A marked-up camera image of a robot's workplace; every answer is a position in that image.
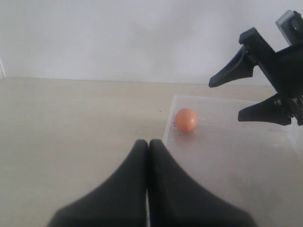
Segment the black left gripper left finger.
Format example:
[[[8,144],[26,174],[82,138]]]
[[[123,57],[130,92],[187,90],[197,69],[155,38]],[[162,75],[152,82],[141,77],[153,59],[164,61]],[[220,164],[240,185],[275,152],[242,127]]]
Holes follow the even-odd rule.
[[[137,140],[120,167],[99,187],[57,210],[50,227],[144,227],[147,225],[148,144]]]

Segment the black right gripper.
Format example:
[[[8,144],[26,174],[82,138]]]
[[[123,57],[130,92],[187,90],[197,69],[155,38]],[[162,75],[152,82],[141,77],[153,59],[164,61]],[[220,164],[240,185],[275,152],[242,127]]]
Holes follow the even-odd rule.
[[[295,118],[303,123],[303,44],[298,43],[275,52],[256,28],[242,33],[243,45],[232,60],[209,80],[209,87],[253,76],[253,57],[276,94],[263,102],[239,111],[240,122],[268,122],[290,125]]]

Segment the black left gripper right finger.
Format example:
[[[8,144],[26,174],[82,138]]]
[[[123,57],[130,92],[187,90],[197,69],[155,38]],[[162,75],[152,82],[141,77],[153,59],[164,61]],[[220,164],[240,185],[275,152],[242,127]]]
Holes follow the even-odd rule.
[[[192,179],[161,140],[149,144],[147,192],[153,227],[255,227],[246,211]]]

